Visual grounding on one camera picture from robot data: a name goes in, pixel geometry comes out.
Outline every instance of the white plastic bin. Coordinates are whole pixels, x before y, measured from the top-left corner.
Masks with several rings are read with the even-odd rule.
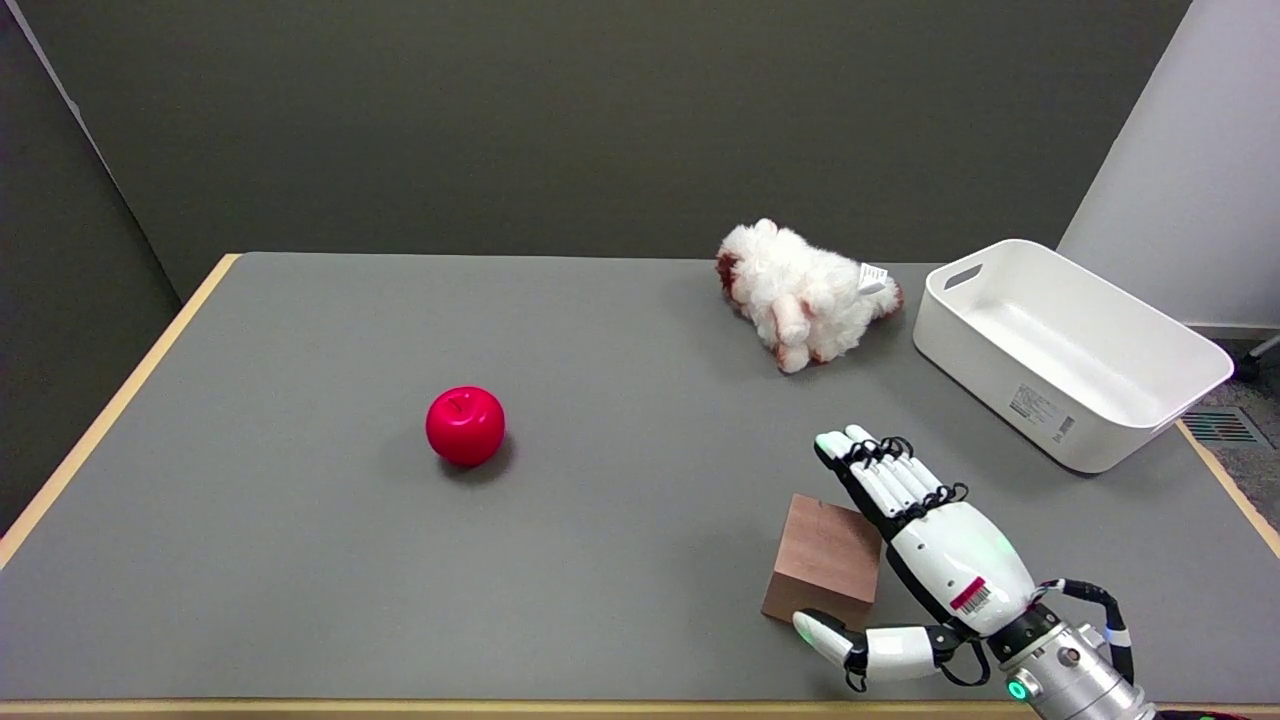
[[[914,338],[925,357],[1082,473],[1124,460],[1233,370],[1222,348],[1025,240],[929,273]]]

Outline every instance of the red apple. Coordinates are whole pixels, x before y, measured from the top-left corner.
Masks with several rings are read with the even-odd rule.
[[[506,432],[502,404],[484,388],[447,389],[426,410],[426,442],[454,465],[470,468],[493,457]]]

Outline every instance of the product label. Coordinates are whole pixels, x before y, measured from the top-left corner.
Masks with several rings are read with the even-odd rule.
[[[1066,433],[1075,427],[1075,418],[1064,413],[1057,405],[1027,384],[1018,386],[1014,398],[1009,402],[1009,409],[1021,415],[1033,428],[1048,436],[1057,445],[1062,445]]]
[[[858,277],[858,295],[870,295],[884,290],[884,279],[888,270],[863,263],[861,274]]]
[[[979,575],[969,583],[969,587],[960,591],[960,594],[951,598],[951,610],[964,614],[977,612],[987,605],[988,600],[991,600],[991,589],[987,587],[987,580]]]

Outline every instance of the wooden block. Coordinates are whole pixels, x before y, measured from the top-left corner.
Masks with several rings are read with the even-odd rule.
[[[876,601],[879,557],[879,532],[860,512],[792,496],[760,612],[791,623],[792,612],[813,607],[861,630]]]

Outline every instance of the red sticker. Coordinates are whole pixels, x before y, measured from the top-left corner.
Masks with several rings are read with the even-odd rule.
[[[986,584],[987,580],[982,579],[980,575],[975,578],[974,582],[969,583],[969,587],[960,591],[960,594],[951,598],[951,610],[960,610],[960,607],[963,607],[965,603],[973,600],[974,596],[979,594],[979,592],[986,587]],[[983,600],[986,600],[986,596],[989,594],[989,592],[983,592],[982,594]]]

